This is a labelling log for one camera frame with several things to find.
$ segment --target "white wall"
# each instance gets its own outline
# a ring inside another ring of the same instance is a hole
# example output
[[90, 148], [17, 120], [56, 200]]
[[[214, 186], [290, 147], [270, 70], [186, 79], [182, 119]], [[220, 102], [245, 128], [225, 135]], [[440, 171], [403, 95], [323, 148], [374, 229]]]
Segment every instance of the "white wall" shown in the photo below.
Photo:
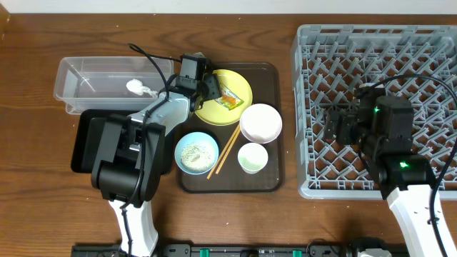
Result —
[[457, 14], [457, 0], [0, 0], [10, 13]]

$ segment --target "wooden table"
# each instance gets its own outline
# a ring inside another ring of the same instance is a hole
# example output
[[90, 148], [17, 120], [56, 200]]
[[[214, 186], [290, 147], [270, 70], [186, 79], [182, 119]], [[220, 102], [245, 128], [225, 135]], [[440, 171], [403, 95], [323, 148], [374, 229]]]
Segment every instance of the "wooden table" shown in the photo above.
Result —
[[[132, 56], [134, 42], [164, 56], [268, 61], [279, 70], [286, 178], [275, 193], [191, 195], [163, 176], [153, 199], [162, 241], [303, 245], [374, 236], [404, 243], [384, 201], [299, 196], [289, 52], [302, 24], [457, 24], [457, 16], [13, 14], [0, 43], [0, 246], [5, 256], [69, 256], [76, 243], [120, 239], [113, 210], [70, 160], [78, 116], [53, 97], [65, 56]], [[457, 241], [457, 203], [444, 202]]]

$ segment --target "blue bowl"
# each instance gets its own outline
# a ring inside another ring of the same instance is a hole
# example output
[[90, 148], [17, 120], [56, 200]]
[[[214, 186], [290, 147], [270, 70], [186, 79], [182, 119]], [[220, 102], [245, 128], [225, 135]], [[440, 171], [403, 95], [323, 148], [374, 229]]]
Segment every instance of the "blue bowl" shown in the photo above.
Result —
[[[202, 142], [207, 142], [213, 147], [214, 156], [215, 156], [213, 165], [211, 165], [211, 167], [208, 170], [203, 171], [203, 172], [195, 172], [195, 171], [187, 169], [181, 163], [181, 155], [183, 153], [184, 148], [191, 143], [198, 145]], [[217, 143], [214, 140], [214, 138], [212, 138], [207, 133], [202, 133], [202, 132], [189, 133], [189, 134], [185, 135], [183, 138], [181, 138], [181, 140], [179, 140], [178, 144], [176, 145], [176, 148], [174, 149], [174, 160], [176, 161], [176, 164], [178, 164], [178, 167], [182, 171], [186, 172], [187, 174], [191, 174], [191, 175], [200, 175], [200, 174], [210, 171], [214, 167], [214, 165], [216, 165], [218, 158], [219, 158], [219, 147], [217, 146]]]

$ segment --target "small bowl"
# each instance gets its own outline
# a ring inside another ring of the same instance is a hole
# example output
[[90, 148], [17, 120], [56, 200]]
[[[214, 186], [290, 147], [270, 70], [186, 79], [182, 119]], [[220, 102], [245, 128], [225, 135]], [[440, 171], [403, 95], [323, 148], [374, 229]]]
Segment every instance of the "small bowl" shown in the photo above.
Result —
[[[201, 145], [202, 143], [205, 143], [205, 144], [209, 144], [213, 148], [214, 163], [210, 168], [208, 168], [207, 170], [202, 171], [202, 172], [195, 172], [190, 169], [187, 169], [182, 164], [181, 155], [183, 153], [183, 150], [186, 146], [188, 146], [191, 143], [194, 143], [196, 145], [199, 145], [199, 144]], [[212, 138], [207, 133], [202, 133], [202, 132], [189, 133], [189, 134], [185, 135], [183, 138], [181, 138], [181, 140], [179, 140], [178, 144], [176, 145], [176, 148], [174, 149], [174, 159], [176, 161], [176, 164], [182, 171], [186, 172], [187, 174], [191, 174], [191, 175], [200, 175], [200, 174], [210, 171], [214, 167], [214, 165], [216, 165], [217, 158], [219, 158], [219, 147], [217, 146], [217, 143], [214, 140], [214, 138]]]
[[247, 143], [238, 151], [238, 162], [249, 174], [255, 174], [268, 163], [268, 152], [258, 143]]
[[254, 104], [241, 115], [241, 133], [254, 143], [269, 143], [275, 140], [282, 128], [281, 115], [267, 104]]

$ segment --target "white crumpled object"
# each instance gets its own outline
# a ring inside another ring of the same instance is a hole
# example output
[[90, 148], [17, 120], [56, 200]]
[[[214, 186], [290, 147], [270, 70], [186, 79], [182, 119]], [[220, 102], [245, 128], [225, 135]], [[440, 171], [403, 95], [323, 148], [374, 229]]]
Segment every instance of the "white crumpled object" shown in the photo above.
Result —
[[153, 99], [156, 99], [159, 97], [159, 93], [157, 91], [151, 90], [147, 86], [143, 86], [143, 82], [139, 81], [138, 79], [132, 79], [129, 82], [127, 82], [127, 89], [139, 96], [143, 96], [144, 93], [149, 94], [152, 96]]

